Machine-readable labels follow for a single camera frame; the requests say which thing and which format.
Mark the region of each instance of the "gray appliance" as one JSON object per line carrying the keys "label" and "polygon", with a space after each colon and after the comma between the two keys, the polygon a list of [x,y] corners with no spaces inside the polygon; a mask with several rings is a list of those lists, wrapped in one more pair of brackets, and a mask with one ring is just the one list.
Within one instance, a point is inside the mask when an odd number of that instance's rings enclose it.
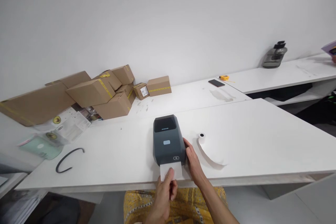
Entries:
{"label": "gray appliance", "polygon": [[176,116],[155,118],[153,124],[153,153],[158,165],[186,162],[186,147]]}

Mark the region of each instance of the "black phone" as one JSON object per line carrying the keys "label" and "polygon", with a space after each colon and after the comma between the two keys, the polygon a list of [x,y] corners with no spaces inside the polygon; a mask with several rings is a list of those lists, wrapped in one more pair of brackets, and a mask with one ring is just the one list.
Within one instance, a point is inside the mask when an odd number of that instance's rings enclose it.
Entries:
{"label": "black phone", "polygon": [[222,82],[219,82],[218,80],[209,80],[209,82],[212,84],[212,85],[215,85],[216,87],[220,87],[220,86],[225,86],[224,83]]}

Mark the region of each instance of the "blank white label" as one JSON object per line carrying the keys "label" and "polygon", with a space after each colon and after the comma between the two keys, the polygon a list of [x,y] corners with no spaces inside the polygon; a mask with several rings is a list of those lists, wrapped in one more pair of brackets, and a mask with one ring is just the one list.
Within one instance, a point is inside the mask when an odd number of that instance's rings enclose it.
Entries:
{"label": "blank white label", "polygon": [[173,168],[174,170],[174,178],[173,180],[181,180],[182,177],[182,164],[181,162],[175,162],[175,163],[168,163],[168,164],[162,164],[160,165],[160,176],[161,181],[163,182],[167,172],[169,171],[169,168]]}

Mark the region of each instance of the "hand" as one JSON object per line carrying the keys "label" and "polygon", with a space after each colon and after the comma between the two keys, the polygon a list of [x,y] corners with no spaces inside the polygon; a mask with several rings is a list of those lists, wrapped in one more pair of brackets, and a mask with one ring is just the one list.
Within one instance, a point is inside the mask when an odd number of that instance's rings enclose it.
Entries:
{"label": "hand", "polygon": [[205,181],[208,179],[203,173],[200,161],[198,160],[197,154],[193,148],[193,146],[188,142],[187,139],[183,138],[184,145],[186,147],[186,153],[188,156],[188,166],[190,169],[191,177],[194,183],[200,187]]}
{"label": "hand", "polygon": [[154,204],[149,211],[146,224],[165,223],[169,217],[169,203],[173,201],[177,194],[177,182],[174,178],[174,170],[170,168],[163,182],[161,176],[157,180]]}

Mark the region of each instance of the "white table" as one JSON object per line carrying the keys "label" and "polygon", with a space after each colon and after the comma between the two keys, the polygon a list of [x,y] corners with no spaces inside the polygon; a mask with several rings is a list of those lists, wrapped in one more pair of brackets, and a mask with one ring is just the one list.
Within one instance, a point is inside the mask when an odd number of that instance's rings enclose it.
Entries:
{"label": "white table", "polygon": [[[249,100],[175,113],[182,135],[194,146],[205,175],[214,185],[312,182],[309,174],[336,171],[336,139],[264,101]],[[155,117],[90,127],[74,144],[39,165],[16,189],[46,188],[58,193],[153,189],[160,175],[153,151]],[[209,162],[196,144],[204,132],[229,157],[221,167]],[[70,150],[74,152],[55,167]],[[180,187],[195,186],[183,169]]]}
{"label": "white table", "polygon": [[[153,189],[160,174],[152,155],[153,121],[166,114],[178,117],[183,136],[193,144],[214,186],[314,182],[336,171],[336,139],[277,108],[276,102],[251,100],[243,93],[314,82],[314,94],[321,98],[335,87],[335,78],[335,66],[321,55],[285,62],[277,69],[230,74],[236,83],[220,88],[208,83],[213,78],[173,86],[171,94],[136,99],[125,117],[94,122],[16,189],[44,188],[95,203],[105,191]],[[221,140],[215,146],[229,157],[227,166],[216,166],[203,155],[196,144],[199,132]],[[73,169],[57,174],[59,160],[78,147],[86,152],[74,152],[60,167]],[[178,184],[195,186],[188,169]]]}
{"label": "white table", "polygon": [[136,98],[127,116],[93,121],[91,127],[251,100],[228,84],[215,87],[208,82],[212,79],[224,83],[217,78],[210,78],[173,86],[169,94],[147,97],[144,100]]}
{"label": "white table", "polygon": [[336,87],[336,65],[329,54],[283,62],[278,68],[255,68],[229,74],[230,86],[251,94],[305,83],[313,83],[307,92],[287,101],[266,100],[274,105],[322,99]]}

